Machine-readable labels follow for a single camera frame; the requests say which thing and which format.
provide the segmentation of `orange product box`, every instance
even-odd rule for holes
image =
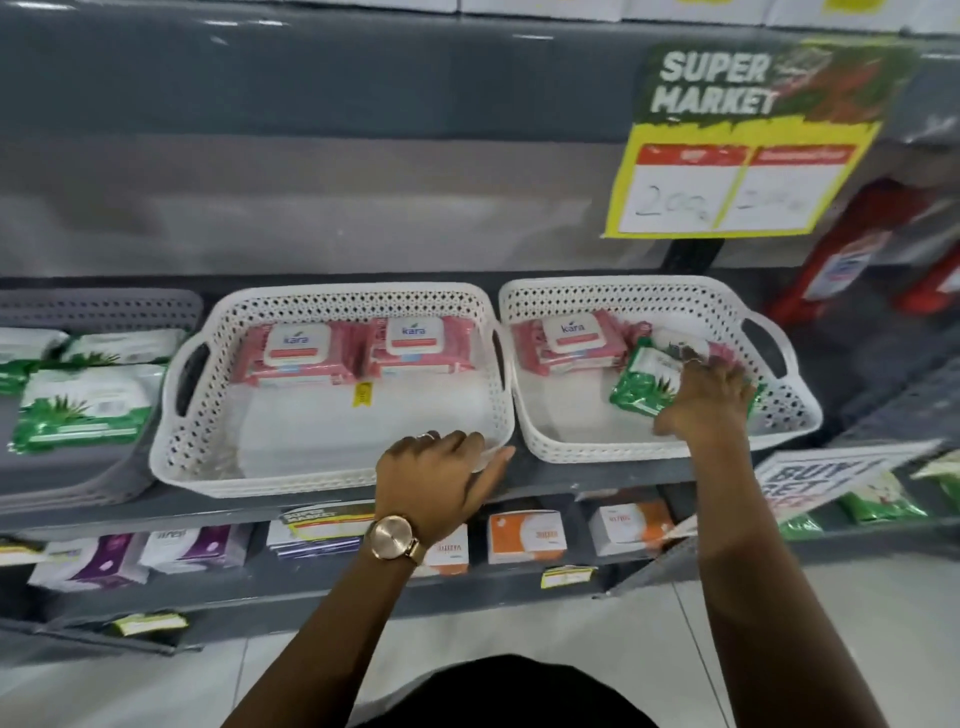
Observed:
[[[487,521],[491,564],[550,561],[566,552],[564,521],[557,511],[497,513]]]
[[[467,524],[464,523],[427,550],[423,563],[414,569],[414,576],[454,576],[467,573],[469,566]]]

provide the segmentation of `purple product package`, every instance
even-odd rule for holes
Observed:
[[[150,572],[138,563],[146,543],[146,533],[51,542],[27,583],[58,592],[146,584]]]
[[[243,566],[252,525],[209,525],[150,534],[140,564],[164,573]]]

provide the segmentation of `price tag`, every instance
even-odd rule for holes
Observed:
[[[749,148],[644,144],[620,216],[621,232],[708,232],[713,229]]]
[[[155,632],[158,629],[184,629],[186,617],[171,612],[163,615],[129,615],[114,622],[124,637]]]
[[[571,584],[584,584],[590,580],[596,570],[596,567],[556,567],[555,569],[548,569],[540,577],[540,588],[553,589],[554,587],[568,587]]]
[[[847,173],[849,144],[760,147],[736,188],[719,231],[801,231]]]

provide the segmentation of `black shirt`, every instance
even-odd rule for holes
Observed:
[[[517,655],[464,663],[431,675],[365,728],[543,725],[657,728],[619,692],[575,667]]]

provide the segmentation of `basket handle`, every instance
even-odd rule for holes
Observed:
[[[160,414],[160,427],[167,426],[167,423],[177,422],[186,419],[177,411],[177,394],[180,392],[180,379],[183,376],[183,370],[190,362],[193,354],[206,345],[206,338],[203,333],[197,333],[191,336],[181,346],[174,357],[170,360],[167,367],[167,376],[163,378],[163,392],[160,396],[162,406]]]
[[[743,320],[753,321],[757,326],[766,331],[770,338],[774,340],[777,348],[780,349],[780,356],[783,357],[783,365],[786,367],[786,374],[781,378],[799,379],[800,360],[797,358],[797,351],[793,348],[793,342],[791,342],[783,332],[783,329],[762,313],[757,313],[756,311],[747,311]]]
[[[493,321],[493,333],[500,340],[500,354],[503,356],[503,391],[512,395],[514,391],[514,340],[507,332],[507,328],[499,321]]]

